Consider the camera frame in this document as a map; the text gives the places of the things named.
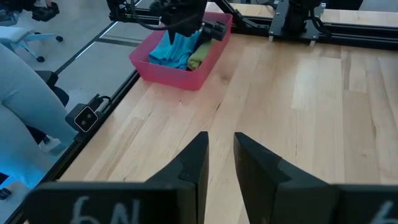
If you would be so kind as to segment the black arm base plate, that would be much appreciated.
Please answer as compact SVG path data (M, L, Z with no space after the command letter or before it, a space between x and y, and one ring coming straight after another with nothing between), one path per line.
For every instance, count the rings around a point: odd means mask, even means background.
M269 35L276 39L316 41L321 32L312 18L319 19L325 8L322 0L279 0Z

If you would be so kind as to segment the pink plastic basket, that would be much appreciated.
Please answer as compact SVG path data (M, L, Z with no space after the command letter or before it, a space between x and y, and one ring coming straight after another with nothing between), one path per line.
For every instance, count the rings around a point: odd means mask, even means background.
M213 44L198 69L190 72L150 63L150 52L155 49L156 45L164 36L163 31L153 31L129 55L131 63L135 66L140 76L145 81L149 82L160 83L189 91L199 90L223 53L231 37L231 26L233 23L233 16L231 14L217 12L205 12L203 19L206 22L224 23L226 25L226 34L222 41L216 41Z

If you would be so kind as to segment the white office chair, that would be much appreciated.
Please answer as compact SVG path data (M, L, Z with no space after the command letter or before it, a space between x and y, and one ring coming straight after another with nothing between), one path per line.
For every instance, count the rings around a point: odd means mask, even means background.
M22 27L0 26L0 44L15 52L15 49L22 47L31 54L38 62L45 61L43 56L37 56L29 47L28 42L45 39L55 39L57 42L63 42L63 37L57 34L42 34L31 29Z

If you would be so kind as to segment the person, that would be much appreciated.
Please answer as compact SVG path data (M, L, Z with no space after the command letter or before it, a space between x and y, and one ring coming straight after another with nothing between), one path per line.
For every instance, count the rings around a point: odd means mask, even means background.
M65 121L67 114L43 79L0 44L0 172L35 188L55 160L40 149L28 127L68 147L77 132Z

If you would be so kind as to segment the blue microfiber towel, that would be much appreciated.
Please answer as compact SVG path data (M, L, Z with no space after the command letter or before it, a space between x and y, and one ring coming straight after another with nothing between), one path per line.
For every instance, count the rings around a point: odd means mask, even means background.
M190 37L176 33L173 43L166 31L157 46L149 53L149 62L181 70L187 69L187 62L195 51L201 32L196 31Z

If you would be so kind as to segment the green microfiber towel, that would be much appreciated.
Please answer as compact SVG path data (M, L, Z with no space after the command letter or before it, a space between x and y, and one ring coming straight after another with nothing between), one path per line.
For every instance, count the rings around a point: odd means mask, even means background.
M188 58L187 68L191 71L197 70L215 42L216 40L211 39L208 42L202 43Z

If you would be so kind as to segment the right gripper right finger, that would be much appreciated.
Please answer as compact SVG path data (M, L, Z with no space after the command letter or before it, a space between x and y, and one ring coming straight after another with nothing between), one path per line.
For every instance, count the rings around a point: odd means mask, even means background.
M398 224L398 185L329 184L240 132L234 160L250 224Z

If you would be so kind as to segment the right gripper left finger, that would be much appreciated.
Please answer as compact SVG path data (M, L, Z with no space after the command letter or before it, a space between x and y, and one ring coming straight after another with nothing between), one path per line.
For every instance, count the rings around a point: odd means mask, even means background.
M48 182L31 191L29 224L203 224L209 138L198 133L144 182Z

